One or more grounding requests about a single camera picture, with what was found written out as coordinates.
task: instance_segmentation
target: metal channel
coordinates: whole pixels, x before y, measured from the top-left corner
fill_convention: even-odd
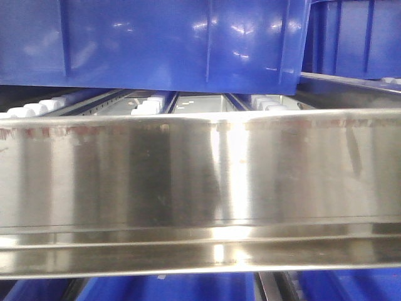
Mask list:
[[[303,72],[295,98],[316,108],[401,108],[401,85]]]
[[[401,263],[401,109],[9,119],[0,162],[0,278]]]

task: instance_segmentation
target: metal rail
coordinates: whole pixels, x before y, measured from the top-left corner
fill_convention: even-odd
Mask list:
[[[0,124],[0,278],[401,262],[401,110]]]

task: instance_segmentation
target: rust stain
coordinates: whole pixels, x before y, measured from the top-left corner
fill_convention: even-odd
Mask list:
[[[13,129],[0,129],[0,140],[7,140],[8,136],[14,138]]]
[[[32,139],[34,137],[34,129],[25,129],[25,136]]]
[[[43,127],[42,128],[42,136],[45,138],[50,137],[50,128],[49,127]]]

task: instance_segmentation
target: blue bin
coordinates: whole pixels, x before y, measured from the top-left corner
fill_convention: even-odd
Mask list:
[[[303,70],[364,79],[401,77],[401,0],[313,4]]]
[[[0,84],[292,94],[311,0],[0,0]]]
[[[19,280],[2,300],[58,301],[61,300],[68,284],[68,279]]]
[[[308,301],[399,301],[401,269],[300,272]]]
[[[252,273],[91,278],[76,301],[254,301]]]

